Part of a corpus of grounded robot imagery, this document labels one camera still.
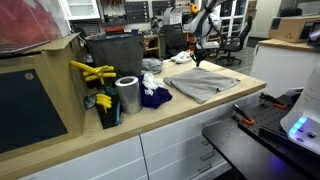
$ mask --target gray cloth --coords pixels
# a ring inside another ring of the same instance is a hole
[[[224,91],[240,83],[238,79],[221,76],[199,67],[172,77],[165,77],[163,81],[192,97],[199,104],[204,103],[217,91]]]
[[[141,72],[144,74],[146,72],[151,72],[156,74],[162,71],[162,61],[156,58],[144,58],[142,59],[142,69]]]

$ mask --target black trash bin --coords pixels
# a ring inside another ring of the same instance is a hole
[[[114,66],[117,78],[141,74],[143,35],[101,33],[86,37],[86,42],[95,66]]]

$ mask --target white cloth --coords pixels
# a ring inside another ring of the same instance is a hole
[[[150,72],[144,74],[142,83],[148,88],[145,92],[151,96],[153,95],[152,90],[156,90],[158,87],[165,87],[164,82],[161,79],[154,79],[153,74]]]

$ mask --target red fabric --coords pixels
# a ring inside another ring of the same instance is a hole
[[[50,12],[46,12],[38,0],[34,2],[36,6],[33,8],[23,0],[0,1],[1,43],[46,41],[61,37]]]

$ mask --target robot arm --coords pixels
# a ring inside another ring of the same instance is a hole
[[[208,36],[213,31],[221,36],[219,32],[221,29],[221,18],[215,16],[212,12],[221,3],[229,1],[233,0],[208,0],[206,4],[203,3],[203,8],[190,23],[190,32],[196,39],[195,58],[193,57],[193,59],[196,61],[197,67],[207,57],[206,50],[219,48],[217,42],[208,42]]]
[[[213,14],[213,9],[218,5],[233,0],[208,0],[207,4],[203,5],[202,10],[197,14],[197,16],[190,23],[190,32],[196,37],[207,36],[211,33],[212,27],[209,24],[208,18],[213,20],[213,24],[217,29],[221,28],[220,18],[215,17]]]

